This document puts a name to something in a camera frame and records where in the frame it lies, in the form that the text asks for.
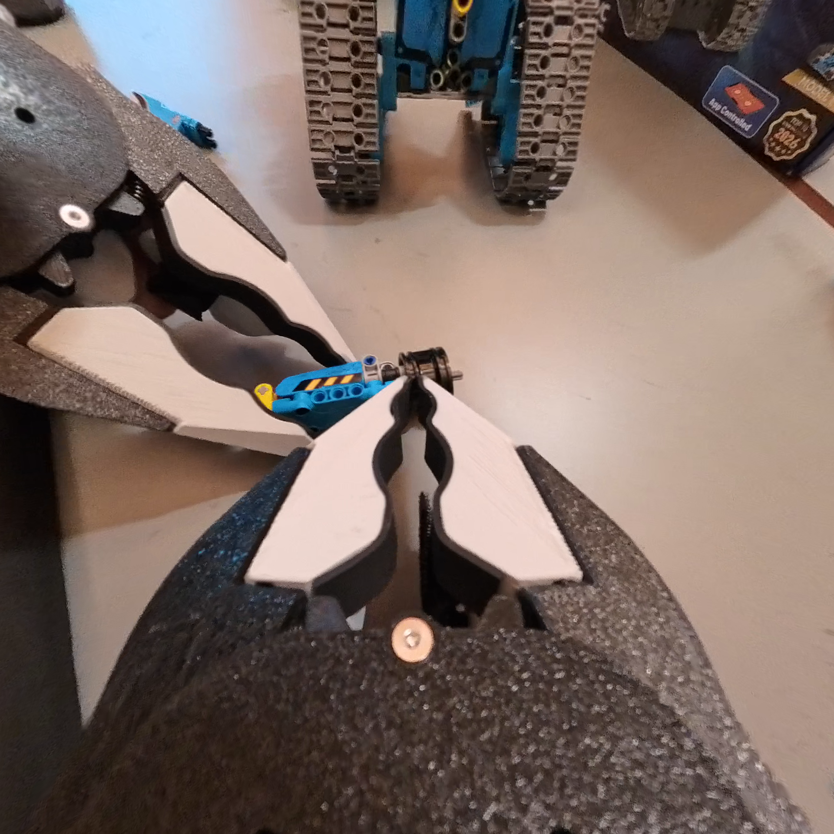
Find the dark blue robot kit box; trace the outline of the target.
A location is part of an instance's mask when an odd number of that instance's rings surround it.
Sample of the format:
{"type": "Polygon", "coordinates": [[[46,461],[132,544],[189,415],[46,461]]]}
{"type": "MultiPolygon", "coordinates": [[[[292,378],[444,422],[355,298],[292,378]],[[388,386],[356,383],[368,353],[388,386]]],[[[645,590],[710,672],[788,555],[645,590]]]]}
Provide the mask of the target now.
{"type": "Polygon", "coordinates": [[[602,36],[787,176],[832,157],[832,1],[611,2],[602,36]]]}

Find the small blue brick piece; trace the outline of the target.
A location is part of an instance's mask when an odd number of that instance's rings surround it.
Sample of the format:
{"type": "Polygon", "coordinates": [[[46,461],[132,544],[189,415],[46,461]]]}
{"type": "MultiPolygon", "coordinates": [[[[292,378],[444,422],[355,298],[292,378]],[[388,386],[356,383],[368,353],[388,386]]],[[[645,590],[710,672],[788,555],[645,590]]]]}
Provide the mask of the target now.
{"type": "Polygon", "coordinates": [[[169,108],[159,99],[138,92],[133,92],[131,98],[142,109],[168,124],[197,147],[207,150],[214,150],[218,147],[214,131],[200,121],[169,108]]]}

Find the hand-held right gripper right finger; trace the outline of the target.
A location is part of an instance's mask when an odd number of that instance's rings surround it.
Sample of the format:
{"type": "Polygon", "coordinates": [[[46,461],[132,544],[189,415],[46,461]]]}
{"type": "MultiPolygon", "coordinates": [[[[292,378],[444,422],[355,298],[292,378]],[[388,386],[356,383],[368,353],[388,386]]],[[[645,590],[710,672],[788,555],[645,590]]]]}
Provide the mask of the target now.
{"type": "Polygon", "coordinates": [[[424,458],[437,490],[430,568],[453,599],[581,581],[582,570],[514,442],[434,381],[422,378],[424,458]]]}

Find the grey desk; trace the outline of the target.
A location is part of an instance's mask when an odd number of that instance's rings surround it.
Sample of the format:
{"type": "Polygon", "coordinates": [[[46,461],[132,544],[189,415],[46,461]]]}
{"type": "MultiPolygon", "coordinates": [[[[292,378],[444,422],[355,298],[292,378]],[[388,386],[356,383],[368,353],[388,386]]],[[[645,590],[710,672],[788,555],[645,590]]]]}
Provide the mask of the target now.
{"type": "Polygon", "coordinates": [[[763,760],[832,832],[832,227],[606,43],[546,212],[490,191],[469,114],[404,99],[379,203],[330,211],[293,2],[70,2],[26,35],[214,129],[351,349],[442,345],[680,600],[763,760]]]}

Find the blue toy brick arm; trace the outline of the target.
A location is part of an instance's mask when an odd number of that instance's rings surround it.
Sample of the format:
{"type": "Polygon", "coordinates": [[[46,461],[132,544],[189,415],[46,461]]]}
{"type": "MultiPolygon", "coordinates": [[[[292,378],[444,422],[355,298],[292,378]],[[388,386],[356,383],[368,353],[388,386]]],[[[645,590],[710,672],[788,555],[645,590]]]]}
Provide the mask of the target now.
{"type": "Polygon", "coordinates": [[[317,437],[399,378],[431,378],[453,392],[463,372],[455,370],[443,348],[403,352],[396,362],[368,354],[361,360],[287,376],[276,385],[255,386],[255,400],[280,420],[317,437]]]}

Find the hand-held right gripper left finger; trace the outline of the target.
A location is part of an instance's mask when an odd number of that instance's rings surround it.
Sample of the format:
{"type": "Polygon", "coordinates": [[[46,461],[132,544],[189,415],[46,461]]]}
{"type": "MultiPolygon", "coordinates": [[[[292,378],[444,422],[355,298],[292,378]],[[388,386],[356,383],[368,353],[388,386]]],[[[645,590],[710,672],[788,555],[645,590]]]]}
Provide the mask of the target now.
{"type": "Polygon", "coordinates": [[[248,567],[248,583],[330,596],[347,616],[385,588],[397,558],[388,482],[403,459],[410,384],[388,384],[314,442],[248,567]]]}

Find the blue tracked toy robot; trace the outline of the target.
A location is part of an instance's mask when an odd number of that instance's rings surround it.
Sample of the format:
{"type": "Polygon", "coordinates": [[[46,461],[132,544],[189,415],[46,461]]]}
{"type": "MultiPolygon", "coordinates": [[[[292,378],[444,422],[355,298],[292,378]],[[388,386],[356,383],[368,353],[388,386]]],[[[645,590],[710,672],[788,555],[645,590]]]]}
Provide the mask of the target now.
{"type": "Polygon", "coordinates": [[[386,116],[400,99],[449,99],[481,106],[497,201],[544,209],[576,166],[602,16],[597,1],[399,1],[380,32],[377,2],[299,2],[318,193],[374,203],[386,116]]]}

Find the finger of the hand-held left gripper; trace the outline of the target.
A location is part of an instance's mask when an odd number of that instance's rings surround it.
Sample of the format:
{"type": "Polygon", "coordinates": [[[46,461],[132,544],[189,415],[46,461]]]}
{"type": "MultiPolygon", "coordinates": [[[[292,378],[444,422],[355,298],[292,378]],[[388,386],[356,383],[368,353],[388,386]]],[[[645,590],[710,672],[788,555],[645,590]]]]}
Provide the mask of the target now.
{"type": "Polygon", "coordinates": [[[185,284],[198,312],[219,296],[231,298],[321,365],[354,361],[295,267],[191,182],[181,180],[164,198],[154,231],[162,262],[185,284]]]}
{"type": "Polygon", "coordinates": [[[168,332],[131,306],[65,308],[28,339],[37,353],[169,418],[173,432],[287,455],[312,439],[250,394],[195,370],[168,332]]]}

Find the brown wooden strip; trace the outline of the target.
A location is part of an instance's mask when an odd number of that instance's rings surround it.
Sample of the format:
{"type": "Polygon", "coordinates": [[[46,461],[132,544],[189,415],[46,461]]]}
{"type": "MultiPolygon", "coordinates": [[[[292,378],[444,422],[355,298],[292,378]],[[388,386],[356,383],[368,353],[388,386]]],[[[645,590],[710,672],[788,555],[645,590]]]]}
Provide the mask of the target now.
{"type": "Polygon", "coordinates": [[[828,226],[833,228],[833,203],[816,190],[805,179],[787,177],[781,174],[777,179],[797,199],[806,205],[814,214],[817,214],[828,226]]]}

